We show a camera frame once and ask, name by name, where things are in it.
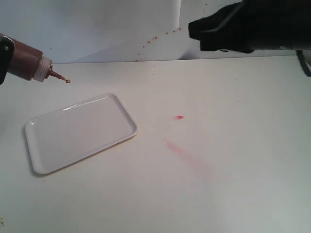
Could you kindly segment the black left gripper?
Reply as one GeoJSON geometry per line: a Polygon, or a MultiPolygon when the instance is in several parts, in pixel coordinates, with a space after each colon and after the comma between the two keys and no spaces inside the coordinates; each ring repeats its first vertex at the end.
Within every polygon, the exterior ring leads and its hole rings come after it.
{"type": "Polygon", "coordinates": [[[13,40],[3,34],[0,35],[0,85],[3,84],[9,65],[13,58],[15,44],[13,40]]]}

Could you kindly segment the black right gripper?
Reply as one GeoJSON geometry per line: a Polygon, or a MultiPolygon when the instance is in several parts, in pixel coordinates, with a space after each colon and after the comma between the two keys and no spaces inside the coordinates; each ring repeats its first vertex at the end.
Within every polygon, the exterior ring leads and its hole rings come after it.
{"type": "Polygon", "coordinates": [[[310,50],[309,0],[243,0],[188,24],[201,51],[310,50]],[[239,12],[239,24],[225,26],[239,12]]]}

